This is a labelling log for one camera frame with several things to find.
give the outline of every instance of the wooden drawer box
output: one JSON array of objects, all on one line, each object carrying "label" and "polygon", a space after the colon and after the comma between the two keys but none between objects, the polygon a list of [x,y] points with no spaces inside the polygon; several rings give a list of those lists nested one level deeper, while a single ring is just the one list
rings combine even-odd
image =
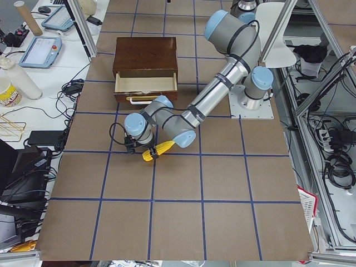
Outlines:
[{"label": "wooden drawer box", "polygon": [[177,100],[175,37],[118,37],[112,72],[117,102]]}]

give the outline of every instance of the keyboard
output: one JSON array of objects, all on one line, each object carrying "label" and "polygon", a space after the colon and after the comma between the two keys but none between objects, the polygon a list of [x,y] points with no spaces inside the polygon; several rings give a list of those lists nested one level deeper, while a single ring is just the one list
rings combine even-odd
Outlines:
[{"label": "keyboard", "polygon": [[65,4],[64,0],[52,0],[52,4]]}]

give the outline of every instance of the open drawer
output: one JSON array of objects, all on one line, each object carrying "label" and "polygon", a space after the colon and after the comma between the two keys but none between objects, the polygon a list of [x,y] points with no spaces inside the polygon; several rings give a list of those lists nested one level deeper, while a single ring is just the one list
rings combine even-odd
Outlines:
[{"label": "open drawer", "polygon": [[169,77],[120,77],[116,73],[114,96],[117,102],[149,104],[160,95],[165,95],[171,101],[177,100],[175,72]]}]

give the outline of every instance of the yellow container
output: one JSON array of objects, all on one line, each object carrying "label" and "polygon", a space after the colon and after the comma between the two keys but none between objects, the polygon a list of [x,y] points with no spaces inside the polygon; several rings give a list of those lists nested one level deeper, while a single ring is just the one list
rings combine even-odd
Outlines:
[{"label": "yellow container", "polygon": [[22,94],[20,94],[7,77],[0,76],[0,105],[4,107],[13,107],[20,103]]}]

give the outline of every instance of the cardboard tube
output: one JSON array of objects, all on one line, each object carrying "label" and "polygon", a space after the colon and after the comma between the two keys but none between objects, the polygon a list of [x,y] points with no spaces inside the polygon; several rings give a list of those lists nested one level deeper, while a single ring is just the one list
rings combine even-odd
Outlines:
[{"label": "cardboard tube", "polygon": [[43,34],[42,30],[38,26],[37,22],[32,17],[30,11],[28,10],[27,6],[24,4],[24,1],[16,1],[13,4],[16,8],[18,13],[22,16],[24,21],[27,23],[28,27],[32,31],[35,36],[40,36]]}]

